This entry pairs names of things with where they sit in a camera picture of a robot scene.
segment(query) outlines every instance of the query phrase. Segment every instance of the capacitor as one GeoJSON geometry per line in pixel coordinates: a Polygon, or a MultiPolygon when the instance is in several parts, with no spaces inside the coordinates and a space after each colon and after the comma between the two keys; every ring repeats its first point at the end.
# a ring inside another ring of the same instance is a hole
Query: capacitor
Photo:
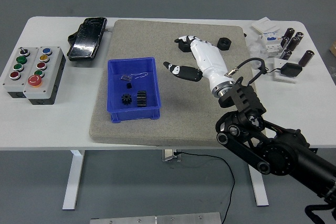
{"type": "Polygon", "coordinates": [[[288,43],[287,49],[293,52],[299,43],[300,39],[298,37],[293,37],[288,43]]]}
{"type": "Polygon", "coordinates": [[[311,50],[307,50],[304,55],[302,56],[302,58],[299,61],[299,65],[302,67],[305,67],[308,62],[311,60],[311,58],[313,58],[314,56],[314,52],[311,50]]]}
{"type": "Polygon", "coordinates": [[[288,60],[291,55],[292,55],[292,52],[290,50],[288,50],[288,49],[285,49],[282,52],[282,54],[280,56],[280,59],[282,59],[282,60],[288,60]]]}
{"type": "Polygon", "coordinates": [[[284,37],[288,37],[291,39],[293,37],[293,34],[295,33],[295,30],[291,27],[287,28],[287,31],[285,32],[284,37]]]}
{"type": "Polygon", "coordinates": [[[282,48],[285,48],[287,46],[288,42],[289,42],[289,38],[285,37],[285,36],[282,36],[282,42],[281,42],[282,48]]]}
{"type": "Polygon", "coordinates": [[[302,40],[302,38],[304,37],[304,34],[300,31],[298,31],[296,34],[295,34],[295,37],[298,37],[300,40],[302,40]]]}

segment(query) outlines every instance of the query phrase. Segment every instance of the blue plastic bin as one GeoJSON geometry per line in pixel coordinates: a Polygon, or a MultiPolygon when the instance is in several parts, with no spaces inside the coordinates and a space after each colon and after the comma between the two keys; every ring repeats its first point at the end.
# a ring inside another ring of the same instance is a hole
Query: blue plastic bin
{"type": "Polygon", "coordinates": [[[112,123],[160,118],[161,100],[153,57],[109,60],[107,67],[107,111],[111,114],[112,123]],[[124,74],[131,76],[131,81],[122,80],[124,74]],[[131,89],[127,88],[128,82],[132,84],[131,89]],[[145,90],[147,94],[146,107],[137,107],[137,93],[141,90],[145,90]],[[131,95],[131,104],[122,103],[121,97],[124,94],[131,95]]]}

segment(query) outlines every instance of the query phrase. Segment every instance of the white table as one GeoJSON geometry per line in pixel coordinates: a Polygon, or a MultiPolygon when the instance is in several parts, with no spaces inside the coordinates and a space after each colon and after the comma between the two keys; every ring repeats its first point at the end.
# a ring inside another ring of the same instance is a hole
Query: white table
{"type": "MultiPolygon", "coordinates": [[[[84,18],[33,17],[28,20],[16,48],[60,46],[66,54],[70,48],[67,37],[77,31],[84,18]]],[[[112,28],[118,18],[108,18],[112,28]]],[[[235,25],[243,28],[246,41],[256,40],[258,33],[251,27],[251,20],[193,20],[193,19],[146,19],[164,22],[235,25]]],[[[315,56],[297,77],[296,84],[275,82],[272,75],[264,75],[256,81],[258,96],[267,109],[267,121],[288,128],[298,128],[311,147],[336,147],[333,118],[336,115],[334,83],[314,46],[306,28],[299,22],[276,22],[280,34],[288,27],[304,33],[304,39],[293,52],[292,61],[298,61],[306,50],[315,56]]],[[[80,172],[85,150],[141,150],[187,149],[189,146],[138,146],[95,143],[89,136],[93,106],[102,73],[104,59],[109,48],[111,33],[105,33],[97,58],[93,62],[67,60],[54,105],[31,105],[26,99],[12,99],[0,89],[0,124],[2,126],[0,150],[71,150],[74,154],[63,209],[74,209],[80,172]]],[[[267,59],[272,69],[272,59],[267,59]]],[[[262,177],[251,169],[258,205],[268,205],[262,177]]]]}

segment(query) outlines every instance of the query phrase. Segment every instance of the cable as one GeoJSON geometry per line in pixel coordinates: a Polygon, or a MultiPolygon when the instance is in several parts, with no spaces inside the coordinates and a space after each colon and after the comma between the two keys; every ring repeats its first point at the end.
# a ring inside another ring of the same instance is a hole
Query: cable
{"type": "Polygon", "coordinates": [[[272,71],[267,72],[267,73],[272,73],[272,72],[275,71],[275,70],[281,70],[281,68],[275,68],[275,69],[273,69],[272,71]]]}
{"type": "Polygon", "coordinates": [[[230,192],[230,200],[229,200],[229,205],[227,206],[226,212],[225,212],[225,216],[224,219],[222,221],[222,224],[224,223],[224,221],[226,220],[226,216],[227,213],[229,211],[230,205],[231,205],[231,199],[232,199],[232,192],[233,189],[235,188],[235,184],[236,184],[236,180],[235,180],[235,176],[233,175],[232,169],[230,167],[230,165],[226,162],[225,159],[221,158],[221,157],[217,157],[217,156],[213,156],[213,155],[207,155],[207,154],[193,154],[193,153],[188,153],[188,152],[174,152],[174,155],[177,156],[178,154],[186,154],[186,155],[190,155],[190,156],[206,156],[206,157],[214,157],[214,158],[219,158],[221,159],[229,168],[231,175],[232,175],[232,179],[233,179],[233,184],[232,184],[232,188],[231,188],[231,192],[230,192]]]}
{"type": "Polygon", "coordinates": [[[262,74],[266,74],[267,73],[267,69],[266,69],[266,66],[265,66],[265,62],[263,59],[261,58],[249,58],[247,60],[244,60],[241,64],[239,64],[237,66],[237,69],[241,68],[243,65],[245,65],[246,63],[250,62],[250,61],[253,61],[253,60],[258,60],[261,62],[261,66],[259,67],[259,73],[256,74],[256,76],[254,76],[249,82],[247,85],[250,85],[252,82],[254,82],[255,80],[257,80],[262,74]]]}
{"type": "Polygon", "coordinates": [[[305,213],[306,215],[315,223],[315,224],[325,224],[325,222],[313,211],[323,211],[333,209],[335,205],[310,205],[306,206],[305,213]]]}

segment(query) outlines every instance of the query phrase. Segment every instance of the blue button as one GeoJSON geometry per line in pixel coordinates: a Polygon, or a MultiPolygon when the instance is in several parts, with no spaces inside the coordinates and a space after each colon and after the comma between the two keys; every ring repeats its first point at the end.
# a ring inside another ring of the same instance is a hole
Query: blue button
{"type": "Polygon", "coordinates": [[[45,48],[42,50],[42,52],[45,54],[45,55],[51,55],[52,54],[52,51],[50,48],[45,48]]]}

